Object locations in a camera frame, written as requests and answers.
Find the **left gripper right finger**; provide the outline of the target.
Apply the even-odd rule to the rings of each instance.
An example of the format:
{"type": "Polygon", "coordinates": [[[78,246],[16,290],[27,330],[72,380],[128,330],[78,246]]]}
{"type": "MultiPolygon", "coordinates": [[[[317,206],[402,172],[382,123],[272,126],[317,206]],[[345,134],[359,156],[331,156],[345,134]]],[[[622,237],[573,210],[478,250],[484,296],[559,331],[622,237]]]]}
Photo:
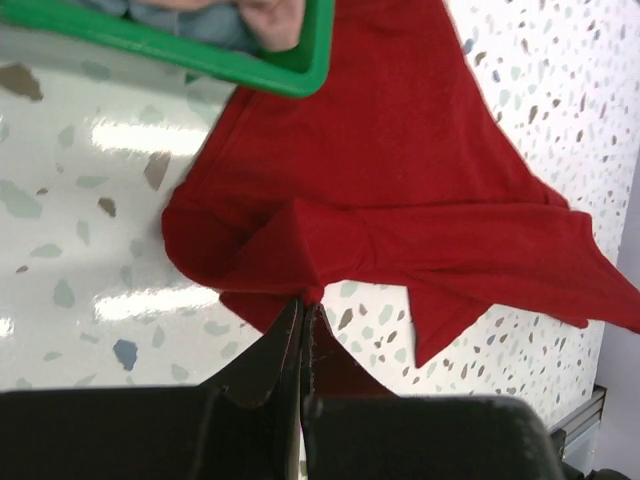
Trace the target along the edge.
{"type": "Polygon", "coordinates": [[[385,426],[375,421],[397,397],[371,376],[331,331],[324,308],[305,318],[302,432],[310,479],[379,479],[385,426]]]}

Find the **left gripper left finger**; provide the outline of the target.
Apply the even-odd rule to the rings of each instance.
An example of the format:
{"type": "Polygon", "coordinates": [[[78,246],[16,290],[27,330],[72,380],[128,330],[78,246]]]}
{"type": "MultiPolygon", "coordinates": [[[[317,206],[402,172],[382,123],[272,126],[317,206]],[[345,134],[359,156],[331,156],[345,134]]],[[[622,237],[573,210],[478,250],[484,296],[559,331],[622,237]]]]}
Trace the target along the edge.
{"type": "Polygon", "coordinates": [[[199,479],[296,479],[304,307],[289,302],[268,331],[203,383],[209,394],[199,479]]]}

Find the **red t shirt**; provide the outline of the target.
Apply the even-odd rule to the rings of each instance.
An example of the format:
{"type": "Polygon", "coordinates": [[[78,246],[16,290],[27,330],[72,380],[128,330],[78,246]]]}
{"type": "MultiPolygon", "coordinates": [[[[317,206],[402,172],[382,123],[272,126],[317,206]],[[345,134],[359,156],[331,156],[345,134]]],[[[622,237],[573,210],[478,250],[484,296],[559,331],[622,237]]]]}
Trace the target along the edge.
{"type": "Polygon", "coordinates": [[[495,124],[440,1],[338,2],[322,88],[238,88],[161,226],[260,331],[335,282],[405,286],[417,365],[494,305],[639,328],[638,290],[495,124]]]}

